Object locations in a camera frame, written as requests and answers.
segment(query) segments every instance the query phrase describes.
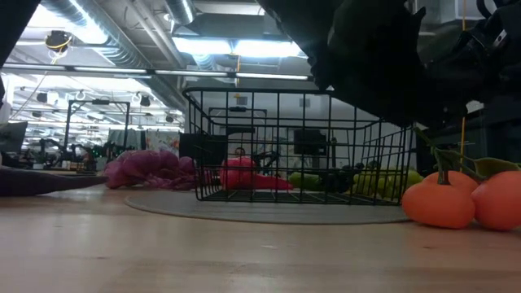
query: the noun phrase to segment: light fixture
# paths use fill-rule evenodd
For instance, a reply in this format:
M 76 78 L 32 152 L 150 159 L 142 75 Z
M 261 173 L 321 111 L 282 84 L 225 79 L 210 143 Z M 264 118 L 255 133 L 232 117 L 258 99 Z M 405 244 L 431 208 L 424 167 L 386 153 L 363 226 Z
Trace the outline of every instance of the light fixture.
M 106 115 L 127 115 L 126 112 L 104 112 Z M 150 116 L 150 113 L 145 112 L 130 112 L 129 115 L 131 116 Z
M 74 67 L 74 69 L 76 69 L 77 71 L 100 72 L 100 73 L 127 73 L 127 74 L 147 73 L 146 69 L 132 69 L 132 68 L 98 68 L 98 67 L 76 66 L 76 67 Z
M 135 79 L 151 79 L 150 75 L 136 75 L 136 74 L 114 74 L 114 78 L 135 78 Z
M 294 42 L 242 40 L 234 48 L 234 54 L 244 57 L 296 57 L 299 53 L 300 48 Z
M 59 65 L 42 65 L 42 64 L 23 64 L 23 63 L 5 63 L 2 69 L 32 69 L 42 71 L 65 71 L 64 66 Z
M 265 79 L 279 79 L 289 81 L 307 81 L 308 76 L 284 75 L 284 74 L 263 74 L 263 73 L 242 73 L 237 72 L 237 77 L 242 78 L 265 78 Z
M 54 122 L 54 121 L 34 121 L 34 120 L 9 120 L 9 123 L 21 123 L 21 122 L 27 122 L 30 125 L 45 125 L 45 126 L 61 126 L 65 127 L 67 122 Z M 75 127 L 99 127 L 104 129 L 125 129 L 125 125 L 115 125 L 115 124 L 108 124 L 108 123 L 81 123 L 81 122 L 71 122 L 69 124 L 70 126 Z M 139 125 L 129 125 L 129 129 L 137 129 Z M 181 128 L 178 126 L 172 126 L 172 125 L 141 125 L 144 129 L 166 129 L 170 131 L 182 131 Z
M 156 70 L 159 75 L 173 75 L 183 77 L 227 77 L 226 72 L 205 72 L 196 70 Z
M 141 96 L 141 102 L 139 104 L 143 107 L 149 107 L 150 106 L 150 97 L 147 95 Z
M 105 116 L 93 112 L 87 113 L 87 117 L 91 120 L 103 120 L 105 118 Z
M 183 53 L 193 55 L 231 54 L 231 46 L 226 40 L 208 40 L 174 37 L 173 42 Z

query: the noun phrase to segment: black wire basket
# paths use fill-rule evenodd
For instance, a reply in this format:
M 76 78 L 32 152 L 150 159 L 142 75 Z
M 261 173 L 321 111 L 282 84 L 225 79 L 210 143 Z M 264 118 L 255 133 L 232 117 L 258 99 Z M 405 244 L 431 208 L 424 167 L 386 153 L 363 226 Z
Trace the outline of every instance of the black wire basket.
M 180 155 L 198 200 L 398 205 L 412 127 L 317 90 L 189 88 Z

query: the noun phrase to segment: ceiling light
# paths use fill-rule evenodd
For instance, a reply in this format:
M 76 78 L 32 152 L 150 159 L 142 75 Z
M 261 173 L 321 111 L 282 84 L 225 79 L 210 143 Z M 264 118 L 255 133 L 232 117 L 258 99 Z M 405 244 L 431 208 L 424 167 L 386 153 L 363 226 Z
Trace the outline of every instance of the ceiling light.
M 300 48 L 294 42 L 243 40 L 234 48 L 234 54 L 245 57 L 296 57 L 299 53 Z
M 205 72 L 195 70 L 156 70 L 155 73 L 159 75 L 174 75 L 184 77 L 227 77 L 226 72 Z
M 179 51 L 189 54 L 231 54 L 231 46 L 225 40 L 205 40 L 174 37 L 173 42 Z
M 74 69 L 84 72 L 101 72 L 101 73 L 147 73 L 145 69 L 131 69 L 131 68 L 96 68 L 96 67 L 82 67 L 76 66 Z
M 32 69 L 42 71 L 64 71 L 64 66 L 59 65 L 42 65 L 42 64 L 22 64 L 22 63 L 5 63 L 2 68 L 9 69 Z
M 237 72 L 237 77 L 242 78 L 265 78 L 265 79 L 279 79 L 288 81 L 307 81 L 308 76 L 284 75 L 284 74 L 262 74 L 262 73 L 241 73 Z
M 106 115 L 127 115 L 126 112 L 104 112 Z M 150 113 L 145 112 L 130 112 L 131 116 L 149 116 Z

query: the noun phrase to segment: desk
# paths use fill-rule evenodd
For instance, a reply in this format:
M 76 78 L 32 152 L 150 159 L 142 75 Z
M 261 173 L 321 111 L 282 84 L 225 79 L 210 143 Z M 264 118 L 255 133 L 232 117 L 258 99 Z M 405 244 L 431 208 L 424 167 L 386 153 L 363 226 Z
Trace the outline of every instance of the desk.
M 163 191 L 95 186 L 0 199 L 2 292 L 521 290 L 521 231 L 248 224 L 123 204 L 151 192 Z

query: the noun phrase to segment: gray fabric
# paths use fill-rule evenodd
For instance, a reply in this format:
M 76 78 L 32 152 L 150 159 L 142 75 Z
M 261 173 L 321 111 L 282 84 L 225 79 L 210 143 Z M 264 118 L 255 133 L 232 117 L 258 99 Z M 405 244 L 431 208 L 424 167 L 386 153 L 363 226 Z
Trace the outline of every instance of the gray fabric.
M 130 195 L 125 202 L 147 212 L 223 221 L 350 225 L 409 220 L 400 207 L 200 202 L 194 192 L 158 191 L 149 195 Z

